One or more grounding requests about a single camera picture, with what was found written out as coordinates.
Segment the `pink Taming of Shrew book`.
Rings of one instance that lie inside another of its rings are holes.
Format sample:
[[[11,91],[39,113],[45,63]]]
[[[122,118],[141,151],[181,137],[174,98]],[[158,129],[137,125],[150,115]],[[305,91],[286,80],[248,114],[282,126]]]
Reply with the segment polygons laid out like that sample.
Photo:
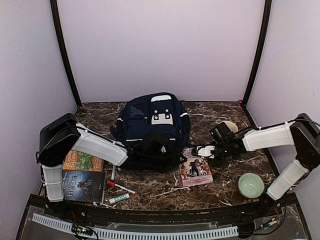
[[[199,156],[192,155],[191,148],[185,148],[179,165],[179,172],[183,187],[204,185],[213,182],[213,176],[207,161]]]

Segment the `navy blue student backpack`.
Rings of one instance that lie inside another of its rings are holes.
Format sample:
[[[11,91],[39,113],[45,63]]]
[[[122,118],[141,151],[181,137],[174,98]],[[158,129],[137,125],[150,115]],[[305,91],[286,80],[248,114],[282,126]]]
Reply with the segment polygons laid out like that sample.
[[[191,121],[181,101],[172,93],[160,92],[130,100],[120,111],[116,126],[109,129],[127,149],[128,158],[120,165],[121,169],[162,172],[186,162],[181,158],[188,145]],[[154,165],[144,161],[142,140],[151,132],[177,137],[179,159],[176,165]]]

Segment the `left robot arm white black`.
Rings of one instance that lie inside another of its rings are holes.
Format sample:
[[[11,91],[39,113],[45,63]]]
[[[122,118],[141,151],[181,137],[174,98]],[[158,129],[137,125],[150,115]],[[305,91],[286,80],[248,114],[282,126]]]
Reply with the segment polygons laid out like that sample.
[[[170,140],[158,133],[148,134],[133,146],[104,137],[77,122],[67,113],[45,126],[39,134],[39,150],[35,154],[41,165],[47,199],[51,210],[67,218],[70,206],[63,201],[62,168],[70,151],[98,157],[121,169],[166,170],[176,166],[179,152],[168,148]]]

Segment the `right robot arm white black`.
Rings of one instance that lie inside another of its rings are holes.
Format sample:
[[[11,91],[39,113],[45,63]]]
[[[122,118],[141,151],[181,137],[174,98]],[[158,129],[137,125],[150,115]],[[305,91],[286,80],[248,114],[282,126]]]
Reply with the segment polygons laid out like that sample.
[[[248,127],[234,132],[226,122],[211,130],[214,143],[209,163],[218,165],[229,158],[260,150],[269,150],[279,175],[265,192],[266,198],[255,205],[255,213],[266,217],[275,208],[274,201],[291,188],[299,193],[320,189],[320,117],[300,113],[274,125]]]

